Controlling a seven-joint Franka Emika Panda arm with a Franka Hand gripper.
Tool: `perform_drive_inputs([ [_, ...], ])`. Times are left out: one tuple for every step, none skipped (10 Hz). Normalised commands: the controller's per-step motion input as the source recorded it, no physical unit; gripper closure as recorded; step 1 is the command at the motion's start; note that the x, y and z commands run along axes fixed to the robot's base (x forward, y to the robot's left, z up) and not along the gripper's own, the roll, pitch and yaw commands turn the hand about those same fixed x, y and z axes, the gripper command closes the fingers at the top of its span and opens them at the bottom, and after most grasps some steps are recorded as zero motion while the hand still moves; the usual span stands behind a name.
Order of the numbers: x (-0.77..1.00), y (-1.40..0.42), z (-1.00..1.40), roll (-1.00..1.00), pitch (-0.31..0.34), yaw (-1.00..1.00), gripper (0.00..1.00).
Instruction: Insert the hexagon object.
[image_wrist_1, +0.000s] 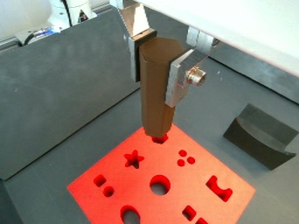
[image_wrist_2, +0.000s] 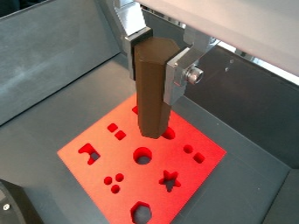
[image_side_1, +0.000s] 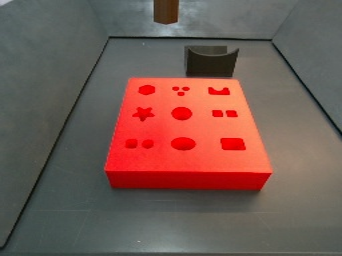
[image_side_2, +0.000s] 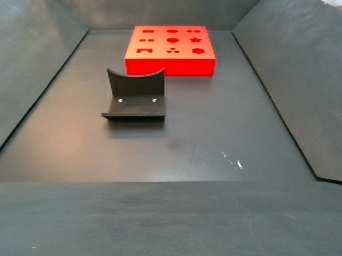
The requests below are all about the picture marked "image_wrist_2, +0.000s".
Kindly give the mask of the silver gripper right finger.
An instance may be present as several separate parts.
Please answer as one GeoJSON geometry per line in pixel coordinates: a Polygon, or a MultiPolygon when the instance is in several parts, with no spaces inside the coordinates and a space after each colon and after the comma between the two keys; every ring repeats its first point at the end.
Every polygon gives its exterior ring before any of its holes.
{"type": "Polygon", "coordinates": [[[195,30],[185,28],[183,41],[190,44],[167,62],[163,101],[173,106],[183,96],[187,84],[197,85],[205,75],[199,68],[202,56],[218,44],[218,40],[195,30]]]}

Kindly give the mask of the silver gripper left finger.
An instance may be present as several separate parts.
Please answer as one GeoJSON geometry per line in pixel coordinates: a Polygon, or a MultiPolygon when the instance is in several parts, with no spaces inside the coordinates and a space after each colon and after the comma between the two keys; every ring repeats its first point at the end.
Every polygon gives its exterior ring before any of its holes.
{"type": "Polygon", "coordinates": [[[135,74],[135,46],[154,36],[153,29],[146,26],[141,3],[135,0],[114,0],[117,21],[121,23],[123,34],[123,48],[129,60],[129,71],[133,80],[135,74]]]}

